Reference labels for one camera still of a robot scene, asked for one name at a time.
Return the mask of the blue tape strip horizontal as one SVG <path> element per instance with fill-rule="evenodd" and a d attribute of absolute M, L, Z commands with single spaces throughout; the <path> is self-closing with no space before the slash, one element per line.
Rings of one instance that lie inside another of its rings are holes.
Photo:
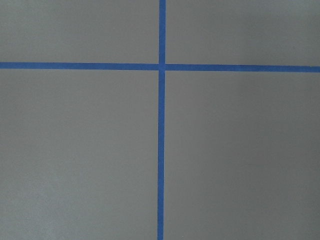
<path fill-rule="evenodd" d="M 1 69 L 35 70 L 137 70 L 194 72 L 279 72 L 319 73 L 319 66 L 241 65 L 241 64 L 155 64 L 155 63 L 78 63 L 78 62 L 1 62 Z"/>

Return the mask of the blue tape strip vertical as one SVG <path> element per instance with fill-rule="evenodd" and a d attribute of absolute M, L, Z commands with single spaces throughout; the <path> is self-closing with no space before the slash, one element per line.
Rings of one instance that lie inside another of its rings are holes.
<path fill-rule="evenodd" d="M 165 96 L 166 96 L 166 1 L 159 1 L 158 25 L 158 157 L 157 157 L 157 239 L 164 239 L 165 192 Z"/>

